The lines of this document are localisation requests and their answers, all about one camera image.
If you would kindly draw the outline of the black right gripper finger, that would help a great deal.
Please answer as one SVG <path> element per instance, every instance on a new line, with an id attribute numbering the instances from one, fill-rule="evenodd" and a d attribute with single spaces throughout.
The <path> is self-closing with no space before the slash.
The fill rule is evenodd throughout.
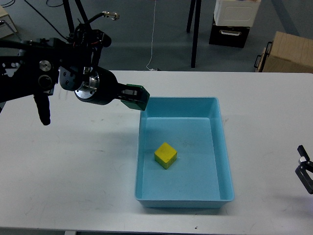
<path id="1" fill-rule="evenodd" d="M 299 165 L 295 170 L 296 175 L 309 194 L 313 193 L 313 179 L 308 172 L 313 172 L 313 162 L 310 160 L 303 145 L 298 146 L 297 151 L 300 155 Z"/>

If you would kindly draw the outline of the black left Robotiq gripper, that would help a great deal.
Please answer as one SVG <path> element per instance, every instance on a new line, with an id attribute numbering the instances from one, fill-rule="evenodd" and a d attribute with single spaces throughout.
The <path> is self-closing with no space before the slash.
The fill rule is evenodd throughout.
<path id="1" fill-rule="evenodd" d="M 118 83 L 111 71 L 97 67 L 92 70 L 89 82 L 84 82 L 74 93 L 82 102 L 107 105 L 114 99 L 131 103 L 143 102 L 140 95 L 134 95 L 143 91 L 143 86 L 140 85 Z"/>

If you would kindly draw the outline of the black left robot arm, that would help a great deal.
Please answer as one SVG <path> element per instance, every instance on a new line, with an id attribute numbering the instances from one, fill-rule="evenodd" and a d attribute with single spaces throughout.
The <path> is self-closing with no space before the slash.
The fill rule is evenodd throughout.
<path id="1" fill-rule="evenodd" d="M 149 100 L 144 87 L 120 84 L 114 74 L 98 63 L 101 51 L 111 45 L 111 38 L 92 29 L 90 20 L 70 27 L 70 35 L 57 38 L 13 42 L 1 40 L 2 48 L 14 48 L 16 56 L 0 59 L 0 100 L 33 96 L 39 118 L 50 124 L 49 97 L 54 86 L 75 93 L 82 102 L 106 105 L 115 99 L 128 108 L 143 111 Z"/>

